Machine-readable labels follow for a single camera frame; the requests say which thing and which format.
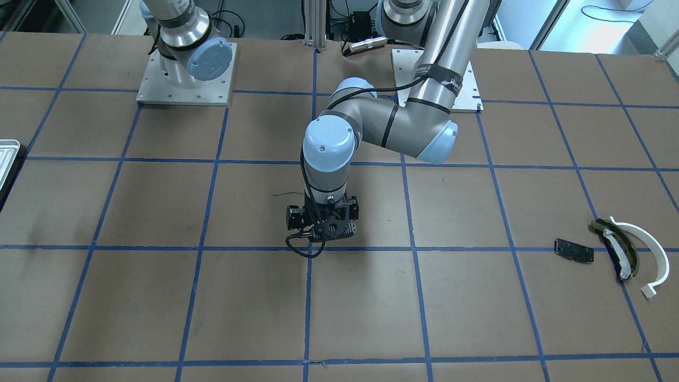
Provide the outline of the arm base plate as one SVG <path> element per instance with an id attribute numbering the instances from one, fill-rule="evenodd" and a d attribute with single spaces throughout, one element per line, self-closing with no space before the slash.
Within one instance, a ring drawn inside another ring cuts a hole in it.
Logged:
<path id="1" fill-rule="evenodd" d="M 412 82 L 415 63 L 422 56 L 422 50 L 392 49 L 392 64 L 395 85 L 406 85 Z M 471 63 L 468 63 L 463 78 L 463 87 L 451 111 L 455 114 L 475 113 L 483 110 L 482 97 L 478 91 L 477 80 Z"/>
<path id="2" fill-rule="evenodd" d="M 174 51 L 162 41 L 150 55 L 137 101 L 167 106 L 227 106 L 237 45 L 223 37 L 195 50 Z"/>

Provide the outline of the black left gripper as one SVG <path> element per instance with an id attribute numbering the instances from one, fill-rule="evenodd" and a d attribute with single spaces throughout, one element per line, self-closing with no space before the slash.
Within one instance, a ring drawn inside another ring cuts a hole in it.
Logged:
<path id="1" fill-rule="evenodd" d="M 359 219 L 359 204 L 356 196 L 342 196 L 333 204 L 315 204 L 305 196 L 305 205 L 287 206 L 286 225 L 288 230 L 299 230 L 294 238 L 307 238 L 310 242 L 334 241 L 352 237 L 357 232 L 353 223 Z"/>

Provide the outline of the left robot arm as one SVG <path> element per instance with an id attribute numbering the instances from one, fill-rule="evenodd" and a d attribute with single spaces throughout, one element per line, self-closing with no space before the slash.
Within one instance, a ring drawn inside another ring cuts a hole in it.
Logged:
<path id="1" fill-rule="evenodd" d="M 300 152 L 304 205 L 290 205 L 291 238 L 326 242 L 353 236 L 359 217 L 346 193 L 350 162 L 363 142 L 441 164 L 457 135 L 450 113 L 463 87 L 488 1 L 380 1 L 381 36 L 418 46 L 423 53 L 406 73 L 404 106 L 378 98 L 365 79 L 342 81 L 329 106 L 307 126 Z"/>

